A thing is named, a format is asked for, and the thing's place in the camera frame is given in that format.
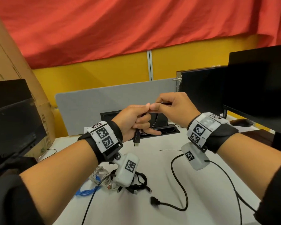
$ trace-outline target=black sleeve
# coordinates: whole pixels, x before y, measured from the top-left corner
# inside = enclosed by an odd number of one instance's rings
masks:
[[[0,225],[44,225],[19,175],[0,177]]]
[[[254,216],[262,225],[281,224],[281,167],[266,189]]]

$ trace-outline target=desk surface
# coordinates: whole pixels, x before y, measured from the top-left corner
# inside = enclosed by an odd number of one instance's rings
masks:
[[[170,163],[180,155],[179,151],[160,151],[163,149],[180,150],[188,141],[186,129],[180,128],[181,133],[141,139],[139,147],[133,142],[124,143],[121,153],[132,152],[140,158],[137,171],[144,173],[148,179],[148,186],[152,194],[146,190],[137,195],[125,189],[120,193],[96,192],[90,205],[84,224],[119,224],[119,225],[147,225],[147,224],[204,224],[204,225],[234,225],[239,224],[239,209],[232,186],[225,174],[215,165],[210,164],[200,171],[192,169],[185,157],[178,158],[173,169],[177,178],[184,186],[189,200],[186,212],[180,212],[167,206],[153,208],[149,203],[150,196],[161,202],[170,203],[177,207],[185,206],[185,196],[174,179]],[[52,148],[62,150],[74,143],[78,136],[57,138]],[[47,151],[44,157],[51,155]],[[232,179],[236,190],[253,207],[257,208],[259,199],[238,178],[238,176],[216,154],[206,152],[208,158],[219,164]],[[107,170],[116,169],[116,165],[102,163]],[[94,184],[87,181],[84,189],[93,188]],[[81,224],[90,197],[74,197],[54,225]],[[255,224],[253,212],[242,202],[243,224]]]

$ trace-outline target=person's left arm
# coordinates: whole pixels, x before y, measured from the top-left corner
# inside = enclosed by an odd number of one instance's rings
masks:
[[[141,117],[149,106],[131,105],[113,119],[122,132],[123,142],[133,138],[136,128],[161,134],[150,129],[150,114]],[[90,145],[86,140],[79,140],[20,174],[45,224],[54,223],[97,166]]]

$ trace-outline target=person's right arm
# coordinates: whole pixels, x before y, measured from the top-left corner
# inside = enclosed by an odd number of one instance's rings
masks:
[[[172,102],[172,106],[160,102]],[[184,92],[161,94],[150,109],[185,128],[200,114]],[[281,167],[281,151],[240,133],[226,140],[217,153],[260,199]]]

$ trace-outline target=red curtain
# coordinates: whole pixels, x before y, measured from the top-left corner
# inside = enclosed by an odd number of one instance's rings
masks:
[[[32,68],[238,34],[281,44],[281,0],[0,0]]]

